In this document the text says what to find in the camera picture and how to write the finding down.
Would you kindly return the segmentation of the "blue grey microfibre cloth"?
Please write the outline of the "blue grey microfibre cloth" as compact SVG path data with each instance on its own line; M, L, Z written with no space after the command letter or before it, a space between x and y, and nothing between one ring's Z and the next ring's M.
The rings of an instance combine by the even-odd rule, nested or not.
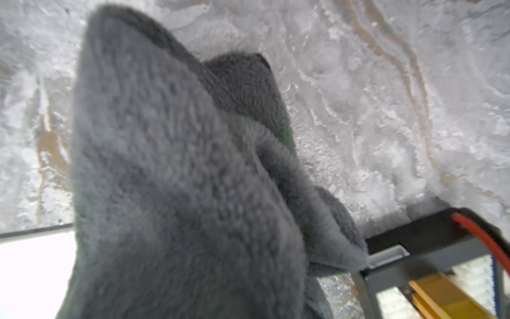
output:
M59 318L331 318L369 254L301 167L267 60L197 60L140 11L88 20L73 101L76 261Z

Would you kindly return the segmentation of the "white drawing tablet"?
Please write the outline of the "white drawing tablet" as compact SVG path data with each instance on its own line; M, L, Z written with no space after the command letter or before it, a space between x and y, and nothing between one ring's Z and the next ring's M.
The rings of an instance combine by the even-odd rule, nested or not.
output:
M73 224L1 234L1 317L55 318L74 266Z

